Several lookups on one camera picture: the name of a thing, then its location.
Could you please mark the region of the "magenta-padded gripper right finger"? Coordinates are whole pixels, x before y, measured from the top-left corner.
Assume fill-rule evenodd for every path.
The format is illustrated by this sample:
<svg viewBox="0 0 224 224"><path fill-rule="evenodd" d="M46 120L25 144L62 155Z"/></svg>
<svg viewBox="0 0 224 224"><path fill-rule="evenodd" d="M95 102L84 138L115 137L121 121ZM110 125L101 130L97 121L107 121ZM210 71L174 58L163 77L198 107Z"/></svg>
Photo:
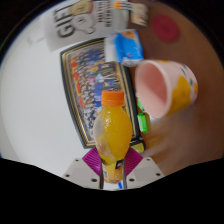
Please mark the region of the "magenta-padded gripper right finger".
<svg viewBox="0 0 224 224"><path fill-rule="evenodd" d="M130 148L124 159L123 188L135 189L146 186L164 174L151 157L143 157Z"/></svg>

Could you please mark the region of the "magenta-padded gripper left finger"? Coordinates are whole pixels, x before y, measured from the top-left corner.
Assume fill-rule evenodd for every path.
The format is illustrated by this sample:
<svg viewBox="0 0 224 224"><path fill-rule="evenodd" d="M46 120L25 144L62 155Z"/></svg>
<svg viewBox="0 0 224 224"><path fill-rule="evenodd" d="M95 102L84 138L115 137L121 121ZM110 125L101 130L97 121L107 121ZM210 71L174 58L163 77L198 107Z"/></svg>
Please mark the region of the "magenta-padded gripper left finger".
<svg viewBox="0 0 224 224"><path fill-rule="evenodd" d="M84 188L102 189L103 171L97 149L92 148L82 158L75 158L63 178Z"/></svg>

